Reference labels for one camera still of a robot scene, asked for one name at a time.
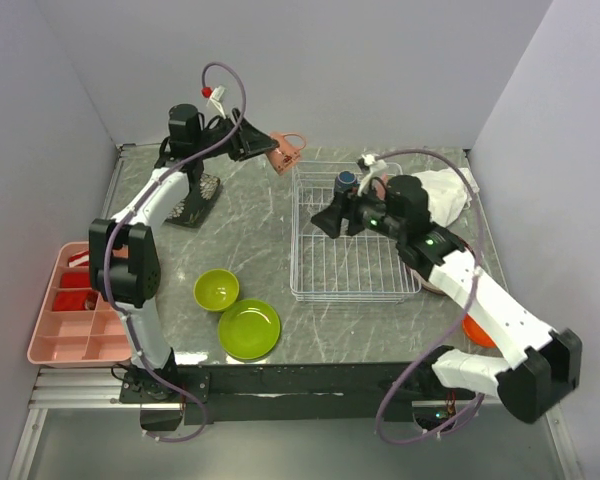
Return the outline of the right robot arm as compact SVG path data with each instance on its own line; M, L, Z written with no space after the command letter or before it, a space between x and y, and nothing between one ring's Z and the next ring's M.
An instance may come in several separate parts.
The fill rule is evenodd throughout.
M370 185L349 171L340 173L331 203L312 217L312 224L332 239L370 230L394 241L403 263L467 308L501 353L494 358L439 349L417 376L424 395L471 390L498 398L516 419L532 424L578 388L580 337L538 319L476 266L476 251L432 220L418 178L394 176L382 196Z

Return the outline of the pink plastic cup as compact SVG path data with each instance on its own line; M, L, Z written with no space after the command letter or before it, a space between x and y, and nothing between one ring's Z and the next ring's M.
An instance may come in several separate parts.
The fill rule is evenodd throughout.
M386 198L387 185L389 177L387 175L374 176L370 180L370 188L375 192L378 199L384 200Z

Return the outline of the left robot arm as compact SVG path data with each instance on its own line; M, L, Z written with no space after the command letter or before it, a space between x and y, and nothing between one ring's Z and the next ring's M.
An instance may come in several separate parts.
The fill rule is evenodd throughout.
M179 104L169 111L168 129L145 186L117 214L94 220L88 240L91 286L123 323L133 381L159 402L177 395L180 378L155 301L161 266L154 234L164 223L203 223L221 191L219 178L205 173L205 160L226 155L242 162L279 146L239 109L207 119L195 106Z

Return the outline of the dark blue ceramic mug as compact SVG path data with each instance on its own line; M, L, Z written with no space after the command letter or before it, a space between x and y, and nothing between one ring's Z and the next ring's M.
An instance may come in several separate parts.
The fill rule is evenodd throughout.
M353 172L341 171L335 177L333 193L335 196L356 194L358 185L358 178Z

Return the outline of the pink ceramic mug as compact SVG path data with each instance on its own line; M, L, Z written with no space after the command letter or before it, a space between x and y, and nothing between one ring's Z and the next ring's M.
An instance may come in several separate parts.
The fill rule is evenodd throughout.
M296 132L272 132L269 136L278 143L278 146L267 152L265 156L274 171L282 176L301 160L301 151L306 147L307 139ZM290 141L291 137L299 139L301 144L294 145Z

